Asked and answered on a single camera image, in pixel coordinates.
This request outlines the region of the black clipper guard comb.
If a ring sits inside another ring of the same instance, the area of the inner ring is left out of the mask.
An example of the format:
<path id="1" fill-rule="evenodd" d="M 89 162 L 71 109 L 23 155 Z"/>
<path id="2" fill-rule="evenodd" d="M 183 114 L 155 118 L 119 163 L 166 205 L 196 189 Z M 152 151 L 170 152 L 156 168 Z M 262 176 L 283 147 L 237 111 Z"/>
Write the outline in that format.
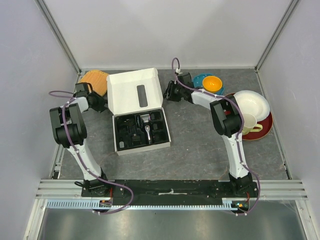
<path id="1" fill-rule="evenodd" d="M 154 111 L 150 113 L 150 119 L 152 121 L 161 121 L 162 120 L 162 114 L 160 111 Z"/>
<path id="2" fill-rule="evenodd" d="M 162 131 L 164 129 L 164 124 L 161 121 L 156 121 L 152 123 L 153 131 Z"/>
<path id="3" fill-rule="evenodd" d="M 153 140 L 155 143 L 165 142 L 167 140 L 167 135 L 163 132 L 155 132 L 153 134 Z"/>

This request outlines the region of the white clipper kit box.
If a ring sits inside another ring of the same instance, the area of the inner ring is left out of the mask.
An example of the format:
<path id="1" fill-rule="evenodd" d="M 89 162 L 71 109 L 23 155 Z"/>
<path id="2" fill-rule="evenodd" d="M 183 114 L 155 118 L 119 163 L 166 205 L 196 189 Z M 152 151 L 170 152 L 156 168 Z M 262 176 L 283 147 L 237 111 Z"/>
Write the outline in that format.
<path id="1" fill-rule="evenodd" d="M 115 152 L 121 155 L 151 151 L 171 146 L 171 136 L 163 108 L 163 94 L 156 68 L 147 68 L 107 76 L 108 108 L 112 112 L 113 138 Z M 141 115 L 161 112 L 162 120 L 150 119 L 152 143 L 148 144 L 147 136 L 141 121 Z M 152 123 L 162 122 L 163 130 L 153 131 Z M 164 132 L 166 141 L 154 142 L 154 133 Z M 141 145 L 132 145 L 132 136 L 139 135 Z"/>

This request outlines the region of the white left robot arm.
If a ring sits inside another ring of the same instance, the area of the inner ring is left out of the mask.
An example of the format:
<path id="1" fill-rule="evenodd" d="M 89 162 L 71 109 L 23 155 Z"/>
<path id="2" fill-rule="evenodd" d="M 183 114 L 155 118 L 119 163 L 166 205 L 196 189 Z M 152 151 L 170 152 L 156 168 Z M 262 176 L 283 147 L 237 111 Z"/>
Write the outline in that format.
<path id="1" fill-rule="evenodd" d="M 49 110 L 52 133 L 55 142 L 68 150 L 79 165 L 82 181 L 74 184 L 82 188 L 82 197 L 111 197 L 112 187 L 107 176 L 95 161 L 88 145 L 87 128 L 82 113 L 93 109 L 98 113 L 107 109 L 108 101 L 93 90 L 90 83 L 75 85 L 75 92 L 67 96 L 69 101 Z"/>

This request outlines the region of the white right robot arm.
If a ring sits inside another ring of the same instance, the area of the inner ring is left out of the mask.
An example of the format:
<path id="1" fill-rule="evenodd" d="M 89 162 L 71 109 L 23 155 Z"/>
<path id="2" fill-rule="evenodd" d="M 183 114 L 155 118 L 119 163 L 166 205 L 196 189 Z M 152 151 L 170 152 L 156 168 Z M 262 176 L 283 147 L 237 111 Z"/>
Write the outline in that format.
<path id="1" fill-rule="evenodd" d="M 185 100 L 210 110 L 215 131 L 222 137 L 229 161 L 229 191 L 235 197 L 250 193 L 258 196 L 260 186 L 253 181 L 242 143 L 244 117 L 233 95 L 222 96 L 194 88 L 190 73 L 174 71 L 163 94 L 168 101 Z"/>

